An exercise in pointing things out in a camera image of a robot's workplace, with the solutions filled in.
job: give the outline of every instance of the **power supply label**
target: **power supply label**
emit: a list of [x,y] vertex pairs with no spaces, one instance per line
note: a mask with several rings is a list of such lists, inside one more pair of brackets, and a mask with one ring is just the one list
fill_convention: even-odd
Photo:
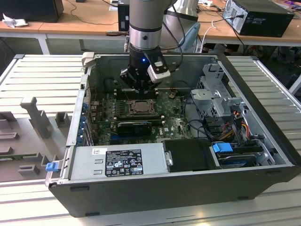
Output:
[[107,151],[105,155],[105,175],[107,177],[142,175],[141,149]]

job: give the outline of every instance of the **motherboard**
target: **motherboard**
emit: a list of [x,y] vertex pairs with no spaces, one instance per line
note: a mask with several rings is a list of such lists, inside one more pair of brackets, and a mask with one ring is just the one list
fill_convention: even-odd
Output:
[[156,91],[149,99],[131,92],[106,93],[93,105],[98,145],[159,143],[193,138],[183,115],[184,96],[174,90]]

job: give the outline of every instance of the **blue drive latch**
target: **blue drive latch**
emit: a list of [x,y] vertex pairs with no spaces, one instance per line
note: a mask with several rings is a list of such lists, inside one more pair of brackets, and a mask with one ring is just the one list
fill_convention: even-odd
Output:
[[57,172],[59,170],[58,165],[58,162],[49,162],[47,163],[45,170],[46,172]]
[[220,152],[233,152],[233,149],[231,147],[230,143],[215,143],[213,146],[213,150],[215,153]]

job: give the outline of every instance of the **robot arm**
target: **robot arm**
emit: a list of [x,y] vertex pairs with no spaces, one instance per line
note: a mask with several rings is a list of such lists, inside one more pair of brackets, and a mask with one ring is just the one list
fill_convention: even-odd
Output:
[[144,93],[170,76],[160,49],[164,11],[176,0],[130,1],[130,62],[121,72],[129,87]]

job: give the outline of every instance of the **black box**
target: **black box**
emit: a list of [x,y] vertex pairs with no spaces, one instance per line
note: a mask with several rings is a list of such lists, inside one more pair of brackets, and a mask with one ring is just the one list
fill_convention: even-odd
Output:
[[269,0],[227,0],[223,18],[240,35],[282,37],[294,13]]
[[62,0],[1,0],[3,13],[13,19],[55,23],[64,11]]
[[130,1],[120,0],[118,2],[118,29],[127,32],[130,28]]

